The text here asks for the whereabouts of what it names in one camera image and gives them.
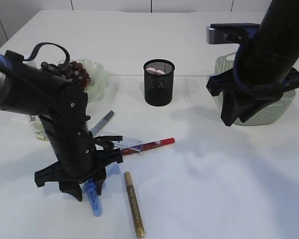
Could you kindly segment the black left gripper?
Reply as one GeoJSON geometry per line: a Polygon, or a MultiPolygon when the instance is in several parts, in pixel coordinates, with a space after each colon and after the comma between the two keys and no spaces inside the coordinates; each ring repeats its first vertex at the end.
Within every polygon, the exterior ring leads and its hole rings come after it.
{"type": "Polygon", "coordinates": [[[107,177],[106,167],[112,163],[122,163],[120,149],[111,151],[87,149],[79,156],[58,157],[58,161],[34,173],[37,187],[47,182],[58,182],[59,190],[69,194],[78,201],[83,200],[80,184],[92,178],[98,196],[102,195],[102,187],[107,177]]]}

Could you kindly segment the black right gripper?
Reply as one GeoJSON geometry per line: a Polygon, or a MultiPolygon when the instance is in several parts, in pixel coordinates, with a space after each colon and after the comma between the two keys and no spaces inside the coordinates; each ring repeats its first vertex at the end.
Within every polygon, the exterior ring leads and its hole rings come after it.
{"type": "Polygon", "coordinates": [[[299,88],[299,71],[292,68],[282,83],[249,87],[238,79],[237,70],[232,68],[211,76],[206,88],[213,97],[223,92],[221,119],[226,126],[231,126],[236,119],[241,123],[267,123],[272,105],[277,102],[273,99],[299,88]]]}

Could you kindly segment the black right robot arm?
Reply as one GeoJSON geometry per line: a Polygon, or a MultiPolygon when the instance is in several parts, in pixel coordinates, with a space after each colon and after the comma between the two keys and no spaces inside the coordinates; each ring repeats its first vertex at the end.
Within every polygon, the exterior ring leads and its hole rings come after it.
{"type": "Polygon", "coordinates": [[[214,23],[206,29],[208,44],[238,44],[232,69],[207,82],[222,95],[226,126],[245,122],[283,94],[299,88],[299,0],[274,0],[261,23],[214,23]]]}

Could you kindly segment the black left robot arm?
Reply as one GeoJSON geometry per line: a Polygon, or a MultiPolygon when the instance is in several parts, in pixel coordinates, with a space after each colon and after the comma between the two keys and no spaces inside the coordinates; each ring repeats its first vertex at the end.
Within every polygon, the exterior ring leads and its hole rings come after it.
{"type": "Polygon", "coordinates": [[[93,137],[87,127],[87,93],[23,61],[12,51],[0,55],[0,111],[38,116],[42,122],[57,161],[35,172],[36,185],[57,182],[61,192],[81,201],[80,185],[90,180],[100,195],[106,167],[123,161],[114,147],[121,137],[93,137]]]}

